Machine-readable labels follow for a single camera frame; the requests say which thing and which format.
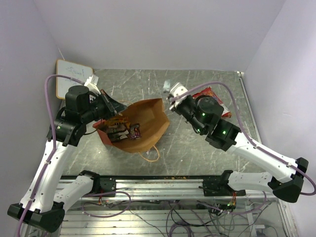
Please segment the purple candy packet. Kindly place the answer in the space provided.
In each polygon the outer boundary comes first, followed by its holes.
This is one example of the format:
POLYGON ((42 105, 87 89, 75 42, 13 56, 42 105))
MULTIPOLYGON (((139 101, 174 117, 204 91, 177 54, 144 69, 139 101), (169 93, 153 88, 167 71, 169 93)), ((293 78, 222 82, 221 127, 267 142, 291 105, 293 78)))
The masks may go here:
POLYGON ((141 138, 140 124, 139 123, 131 124, 129 127, 129 139, 136 140, 140 138, 141 138))

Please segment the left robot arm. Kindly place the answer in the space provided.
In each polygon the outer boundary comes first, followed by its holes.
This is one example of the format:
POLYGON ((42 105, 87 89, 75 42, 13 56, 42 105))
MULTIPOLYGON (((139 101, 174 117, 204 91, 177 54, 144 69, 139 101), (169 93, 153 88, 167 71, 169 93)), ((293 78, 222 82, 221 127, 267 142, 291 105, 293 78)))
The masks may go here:
POLYGON ((101 190, 100 176, 82 171, 74 182, 57 192, 66 159, 71 155, 86 127, 93 121, 108 120, 126 110, 127 106, 112 99, 103 90, 84 85, 69 88, 65 107, 51 119, 45 150, 36 175, 19 203, 10 205, 7 213, 18 220, 16 236, 27 224, 48 233, 59 229, 65 213, 84 195, 95 196, 101 190))

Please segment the yellow candy packet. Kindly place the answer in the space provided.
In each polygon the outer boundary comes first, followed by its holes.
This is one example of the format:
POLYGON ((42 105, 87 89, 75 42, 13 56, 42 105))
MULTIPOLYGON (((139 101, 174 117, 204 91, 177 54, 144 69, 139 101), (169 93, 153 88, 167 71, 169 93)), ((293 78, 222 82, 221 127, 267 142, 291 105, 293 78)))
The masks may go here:
POLYGON ((129 128, 130 122, 129 122, 128 117, 117 117, 117 118, 111 118, 109 120, 104 121, 105 126, 118 126, 121 124, 129 128))

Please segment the large red snack bag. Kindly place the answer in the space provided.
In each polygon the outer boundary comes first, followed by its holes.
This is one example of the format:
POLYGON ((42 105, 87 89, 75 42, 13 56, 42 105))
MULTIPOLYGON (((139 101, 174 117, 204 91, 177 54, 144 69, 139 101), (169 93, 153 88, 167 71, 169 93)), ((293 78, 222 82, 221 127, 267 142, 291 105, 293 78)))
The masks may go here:
POLYGON ((202 91, 200 91, 198 93, 195 93, 193 95, 193 98, 196 99, 202 95, 211 96, 219 103, 219 105, 221 105, 224 108, 223 113, 222 113, 222 118, 231 118, 232 117, 231 111, 229 111, 229 109, 226 107, 226 105, 223 103, 223 101, 216 95, 216 93, 213 91, 213 89, 210 86, 206 87, 205 89, 203 89, 202 91))

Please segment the red paper bag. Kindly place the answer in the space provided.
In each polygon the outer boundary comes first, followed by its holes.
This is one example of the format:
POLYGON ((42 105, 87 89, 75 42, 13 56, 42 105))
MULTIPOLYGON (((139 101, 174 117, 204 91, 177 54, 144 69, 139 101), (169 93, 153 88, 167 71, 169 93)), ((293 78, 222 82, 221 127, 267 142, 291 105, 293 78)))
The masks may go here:
POLYGON ((102 143, 127 153, 143 153, 162 138, 170 125, 161 98, 135 102, 111 120, 93 124, 102 143))

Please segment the silver blue snack packet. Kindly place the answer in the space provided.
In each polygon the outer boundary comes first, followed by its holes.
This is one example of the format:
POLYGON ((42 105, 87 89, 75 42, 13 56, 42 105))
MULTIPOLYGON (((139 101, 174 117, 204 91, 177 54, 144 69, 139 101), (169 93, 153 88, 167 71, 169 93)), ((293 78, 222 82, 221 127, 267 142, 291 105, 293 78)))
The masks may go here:
POLYGON ((170 82, 170 80, 165 80, 164 81, 162 89, 163 89, 164 93, 169 93, 170 92, 170 90, 171 90, 171 82, 170 82))

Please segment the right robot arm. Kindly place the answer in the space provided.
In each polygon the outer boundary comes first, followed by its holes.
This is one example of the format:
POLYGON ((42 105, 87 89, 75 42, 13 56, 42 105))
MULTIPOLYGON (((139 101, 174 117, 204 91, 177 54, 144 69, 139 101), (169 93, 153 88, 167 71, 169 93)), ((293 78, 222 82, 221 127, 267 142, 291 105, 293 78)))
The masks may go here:
POLYGON ((224 171, 217 184, 221 194, 226 196, 233 191, 256 190, 273 193, 289 203, 298 200, 308 167, 306 159, 283 156, 248 138, 238 126, 221 118, 224 109, 210 96, 194 99, 187 95, 171 102, 170 110, 183 116, 195 133, 204 135, 211 146, 244 157, 264 170, 261 173, 224 171))

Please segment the brown chocolate bar wrapper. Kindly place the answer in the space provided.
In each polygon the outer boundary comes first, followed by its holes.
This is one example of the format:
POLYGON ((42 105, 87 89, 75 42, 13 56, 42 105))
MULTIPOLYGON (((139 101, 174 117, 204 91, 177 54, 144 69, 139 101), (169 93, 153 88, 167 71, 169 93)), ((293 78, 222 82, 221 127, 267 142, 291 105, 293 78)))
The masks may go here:
POLYGON ((117 142, 128 138, 129 131, 127 128, 110 128, 106 134, 111 142, 117 142))

